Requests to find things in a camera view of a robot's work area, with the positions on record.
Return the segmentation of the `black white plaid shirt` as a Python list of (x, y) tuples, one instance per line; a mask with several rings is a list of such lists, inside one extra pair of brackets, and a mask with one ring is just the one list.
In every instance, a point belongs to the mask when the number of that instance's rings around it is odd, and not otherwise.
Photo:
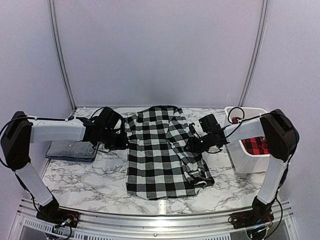
[(139, 111), (125, 119), (125, 131), (129, 194), (146, 200), (185, 198), (214, 185), (202, 154), (185, 150), (192, 133), (181, 108)]

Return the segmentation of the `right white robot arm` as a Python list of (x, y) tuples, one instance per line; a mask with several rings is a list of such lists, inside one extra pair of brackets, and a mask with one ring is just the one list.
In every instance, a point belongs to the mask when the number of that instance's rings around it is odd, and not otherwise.
[(200, 124), (205, 134), (190, 137), (185, 149), (203, 153), (211, 147), (221, 148), (240, 142), (245, 153), (269, 156), (261, 189), (253, 200), (253, 209), (247, 214), (252, 224), (258, 224), (267, 216), (267, 209), (276, 200), (278, 190), (286, 180), (289, 163), (300, 140), (299, 133), (280, 109), (249, 118), (234, 116), (225, 126), (214, 123), (214, 120), (213, 115), (202, 118)]

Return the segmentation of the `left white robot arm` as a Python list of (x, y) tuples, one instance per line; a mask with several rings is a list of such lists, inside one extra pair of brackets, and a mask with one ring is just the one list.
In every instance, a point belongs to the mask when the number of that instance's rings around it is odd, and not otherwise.
[(17, 111), (3, 126), (0, 131), (1, 164), (15, 174), (21, 186), (38, 202), (38, 213), (58, 223), (63, 219), (63, 211), (29, 156), (31, 144), (53, 141), (103, 144), (109, 150), (125, 150), (129, 142), (124, 118), (110, 107), (103, 107), (99, 115), (91, 118), (37, 117)]

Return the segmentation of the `white plastic bin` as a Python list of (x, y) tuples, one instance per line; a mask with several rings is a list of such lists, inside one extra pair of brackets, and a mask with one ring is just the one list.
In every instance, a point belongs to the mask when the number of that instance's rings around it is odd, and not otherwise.
[[(225, 126), (230, 124), (228, 119), (232, 119), (233, 117), (243, 118), (243, 113), (240, 109), (233, 110), (228, 118), (229, 112), (232, 108), (234, 107), (227, 106), (224, 108)], [(258, 107), (242, 107), (242, 109), (244, 111), (245, 119), (267, 113), (265, 109)], [(250, 154), (241, 140), (229, 143), (225, 147), (237, 173), (252, 174), (267, 171), (270, 157), (269, 154)]]

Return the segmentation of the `red black plaid shirt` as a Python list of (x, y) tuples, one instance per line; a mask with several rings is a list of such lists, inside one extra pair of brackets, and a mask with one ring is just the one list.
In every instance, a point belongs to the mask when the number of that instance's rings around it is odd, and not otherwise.
[(241, 140), (245, 151), (251, 155), (268, 155), (268, 144), (265, 137), (253, 137)]

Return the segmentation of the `folded grey shirt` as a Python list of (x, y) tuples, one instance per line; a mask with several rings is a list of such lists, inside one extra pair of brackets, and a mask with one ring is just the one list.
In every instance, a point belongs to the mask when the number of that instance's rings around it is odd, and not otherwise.
[(96, 150), (90, 142), (59, 140), (52, 141), (46, 156), (48, 158), (89, 159), (96, 156)]

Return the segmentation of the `folded blue checked shirt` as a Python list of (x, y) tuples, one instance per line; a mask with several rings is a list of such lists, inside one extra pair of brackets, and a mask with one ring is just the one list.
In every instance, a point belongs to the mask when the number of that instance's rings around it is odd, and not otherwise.
[(69, 161), (69, 162), (81, 162), (81, 163), (92, 163), (95, 161), (95, 157), (81, 158), (81, 157), (68, 157), (68, 156), (46, 156), (46, 159), (57, 160), (57, 161)]

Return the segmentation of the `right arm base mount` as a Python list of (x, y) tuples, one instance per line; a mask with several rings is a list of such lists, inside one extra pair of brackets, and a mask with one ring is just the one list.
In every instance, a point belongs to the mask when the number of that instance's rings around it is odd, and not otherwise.
[(274, 220), (272, 211), (268, 211), (263, 215), (255, 215), (253, 210), (234, 212), (228, 218), (228, 222), (234, 229), (248, 228), (256, 225), (270, 223)]

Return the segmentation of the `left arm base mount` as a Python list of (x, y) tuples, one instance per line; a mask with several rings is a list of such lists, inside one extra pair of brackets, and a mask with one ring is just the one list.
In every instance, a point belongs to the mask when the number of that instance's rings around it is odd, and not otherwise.
[(76, 228), (78, 225), (80, 213), (73, 210), (60, 208), (56, 215), (49, 216), (43, 212), (37, 212), (36, 217), (40, 220), (55, 224), (57, 227), (72, 227)]

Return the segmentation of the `aluminium front rail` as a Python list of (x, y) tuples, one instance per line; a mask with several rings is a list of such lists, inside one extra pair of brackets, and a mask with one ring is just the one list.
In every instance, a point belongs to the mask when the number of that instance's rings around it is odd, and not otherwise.
[(273, 219), (245, 227), (235, 211), (183, 215), (127, 215), (78, 210), (72, 228), (37, 218), (33, 202), (22, 199), (10, 240), (299, 240), (290, 203), (275, 203)]

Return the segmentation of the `left wall metal profile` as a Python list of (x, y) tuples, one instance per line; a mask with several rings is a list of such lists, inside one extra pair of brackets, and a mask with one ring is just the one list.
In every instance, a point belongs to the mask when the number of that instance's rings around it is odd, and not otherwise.
[(62, 42), (61, 42), (60, 33), (59, 33), (59, 26), (58, 26), (56, 1), (48, 0), (47, 3), (48, 3), (48, 14), (50, 19), (51, 32), (53, 36), (53, 45), (54, 45), (54, 49), (57, 56), (58, 67), (62, 77), (62, 82), (65, 89), (68, 104), (71, 110), (74, 112), (77, 109), (77, 105), (72, 92), (68, 71), (67, 71), (67, 66), (66, 66), (65, 58), (63, 54), (63, 47), (62, 47)]

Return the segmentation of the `wall metal profile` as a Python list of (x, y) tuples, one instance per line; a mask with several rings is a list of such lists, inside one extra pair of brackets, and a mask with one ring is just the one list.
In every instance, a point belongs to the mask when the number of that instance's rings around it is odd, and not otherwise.
[(58, 26), (56, 1), (48, 0), (47, 3), (48, 3), (48, 14), (50, 19), (51, 32), (53, 36), (53, 45), (54, 45), (54, 49), (57, 56), (58, 67), (62, 77), (62, 82), (65, 89), (68, 104), (71, 110), (74, 112), (77, 109), (77, 105), (72, 92), (68, 71), (67, 71), (67, 66), (66, 66), (65, 58), (63, 54), (63, 47), (62, 47), (62, 42), (61, 42), (60, 33), (59, 33), (59, 26)]
[(253, 82), (257, 62), (259, 59), (259, 55), (262, 49), (263, 40), (265, 36), (266, 26), (267, 26), (267, 20), (268, 20), (268, 11), (269, 11), (269, 0), (263, 0), (261, 2), (261, 8), (260, 8), (260, 15), (259, 15), (259, 21), (258, 21), (258, 28), (256, 32), (256, 37), (254, 41), (253, 51), (251, 55), (251, 59), (249, 62), (248, 71), (245, 77), (244, 85), (240, 94), (240, 98), (238, 101), (238, 106), (243, 107), (245, 105), (245, 102), (247, 100), (251, 84)]

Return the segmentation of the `right wall metal profile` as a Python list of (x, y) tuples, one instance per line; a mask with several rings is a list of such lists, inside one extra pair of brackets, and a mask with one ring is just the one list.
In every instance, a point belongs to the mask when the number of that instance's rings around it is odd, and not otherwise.
[(243, 107), (245, 105), (245, 102), (247, 100), (251, 84), (253, 82), (257, 62), (259, 59), (259, 55), (262, 49), (263, 40), (265, 36), (266, 26), (267, 26), (267, 20), (268, 20), (268, 11), (269, 11), (269, 0), (263, 0), (261, 2), (261, 8), (260, 8), (260, 15), (259, 15), (259, 21), (258, 21), (258, 28), (256, 32), (256, 37), (254, 41), (253, 51), (251, 55), (251, 59), (249, 62), (248, 71), (245, 77), (244, 85), (240, 94), (240, 98), (238, 101), (238, 106)]

